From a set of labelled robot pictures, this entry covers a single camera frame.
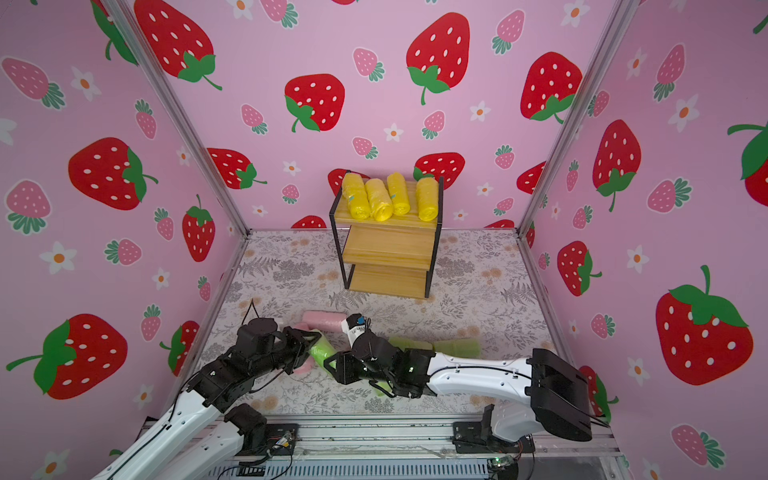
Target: pink wall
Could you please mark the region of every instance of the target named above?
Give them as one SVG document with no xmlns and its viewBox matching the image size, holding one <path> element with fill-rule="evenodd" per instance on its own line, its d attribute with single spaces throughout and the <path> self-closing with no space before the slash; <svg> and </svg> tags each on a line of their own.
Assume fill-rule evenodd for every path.
<svg viewBox="0 0 768 480">
<path fill-rule="evenodd" d="M 481 3 L 172 0 L 171 7 L 137 0 L 134 10 L 204 144 L 237 152 L 229 152 L 231 158 L 242 160 L 241 167 L 251 162 L 256 180 L 267 182 L 251 184 L 250 173 L 244 175 L 250 186 L 240 189 L 234 163 L 223 167 L 252 228 L 288 228 L 308 215 L 327 220 L 333 202 L 327 177 L 336 168 L 381 177 L 398 170 L 412 178 L 419 158 L 440 153 L 454 154 L 446 161 L 465 163 L 458 176 L 446 179 L 455 186 L 446 191 L 445 224 L 478 228 L 519 222 L 532 187 L 525 181 L 541 173 L 537 166 L 560 127 L 553 113 L 567 114 L 566 97 L 578 87 L 578 71 L 588 66 L 613 5 L 612 0 Z M 558 55 L 534 66 L 548 52 Z M 559 70 L 551 69 L 558 63 Z M 436 79 L 420 71 L 430 65 L 440 68 Z M 530 90 L 529 70 L 538 90 Z M 315 74 L 327 75 L 295 80 Z M 304 95 L 327 86 L 332 89 Z M 307 118 L 297 123 L 286 107 L 286 92 L 294 113 Z M 555 94 L 542 115 L 546 120 L 527 118 Z M 301 114 L 307 105 L 312 107 Z M 422 133 L 427 127 L 437 137 Z M 503 145 L 512 149 L 514 161 L 506 151 L 497 154 Z M 288 185 L 299 191 L 296 203 L 283 198 Z M 514 199 L 512 207 L 496 215 L 497 204 L 508 198 Z"/>
<path fill-rule="evenodd" d="M 607 106 L 584 117 L 532 250 L 635 478 L 764 478 L 768 31 L 753 29 L 768 11 L 685 3 L 638 8 L 601 85 Z M 729 135 L 738 124 L 758 127 Z M 585 289 L 587 250 L 602 276 Z"/>
<path fill-rule="evenodd" d="M 14 367 L 2 370 L 3 478 L 90 478 L 112 449 L 126 449 L 176 381 L 160 343 L 184 354 L 174 332 L 203 322 L 209 303 L 200 292 L 215 294 L 237 245 L 197 166 L 180 162 L 182 141 L 144 73 L 121 57 L 133 58 L 124 45 L 110 46 L 108 60 L 108 42 L 86 1 L 13 2 L 0 21 L 0 189 L 11 219 L 0 228 L 0 364 Z M 56 91 L 64 106 L 47 108 L 41 98 L 61 98 Z M 137 116 L 141 99 L 151 116 Z M 159 182 L 145 179 L 141 202 L 143 177 L 128 148 Z M 216 227 L 202 262 L 183 239 L 196 194 Z M 170 218 L 159 227 L 158 208 Z M 118 255 L 108 258 L 112 240 Z M 199 290 L 201 276 L 209 285 Z M 153 305 L 159 313 L 145 315 Z"/>
</svg>

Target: wooden shelf board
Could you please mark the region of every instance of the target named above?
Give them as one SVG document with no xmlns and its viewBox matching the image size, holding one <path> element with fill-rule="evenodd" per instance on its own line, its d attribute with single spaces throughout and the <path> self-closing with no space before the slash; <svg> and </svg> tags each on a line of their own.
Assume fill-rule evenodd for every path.
<svg viewBox="0 0 768 480">
<path fill-rule="evenodd" d="M 377 222 L 371 217 L 365 220 L 355 220 L 349 214 L 349 206 L 346 199 L 341 197 L 339 205 L 336 207 L 334 217 L 336 223 L 342 225 L 352 225 L 354 223 L 364 223 L 368 225 L 388 225 L 393 227 L 410 227 L 410 228 L 423 228 L 428 230 L 435 230 L 437 228 L 437 219 L 430 220 L 429 222 L 422 222 L 419 220 L 419 211 L 416 208 L 416 182 L 406 181 L 408 188 L 408 199 L 411 204 L 411 211 L 405 215 L 392 215 L 389 220 L 383 222 Z"/>
<path fill-rule="evenodd" d="M 354 224 L 344 246 L 344 263 L 429 270 L 435 233 L 423 228 Z"/>
<path fill-rule="evenodd" d="M 427 272 L 394 266 L 355 265 L 350 290 L 424 298 Z"/>
</svg>

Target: yellow plastic-wrapped roll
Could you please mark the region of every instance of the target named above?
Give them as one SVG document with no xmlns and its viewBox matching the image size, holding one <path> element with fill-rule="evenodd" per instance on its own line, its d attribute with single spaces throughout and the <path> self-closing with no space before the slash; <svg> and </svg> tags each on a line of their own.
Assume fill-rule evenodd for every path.
<svg viewBox="0 0 768 480">
<path fill-rule="evenodd" d="M 416 184 L 416 203 L 419 209 L 419 219 L 425 222 L 437 217 L 438 183 L 434 177 L 424 177 Z"/>
<path fill-rule="evenodd" d="M 368 201 L 371 203 L 371 215 L 377 222 L 389 220 L 395 208 L 392 206 L 392 199 L 389 198 L 389 192 L 384 187 L 384 182 L 378 178 L 372 178 L 366 182 L 366 192 Z"/>
<path fill-rule="evenodd" d="M 411 211 L 406 178 L 401 173 L 395 172 L 386 178 L 386 186 L 389 190 L 389 198 L 392 199 L 392 206 L 395 208 L 395 215 L 405 215 Z"/>
<path fill-rule="evenodd" d="M 341 180 L 341 192 L 349 205 L 349 214 L 355 220 L 365 220 L 371 216 L 366 185 L 359 174 L 348 173 Z"/>
</svg>

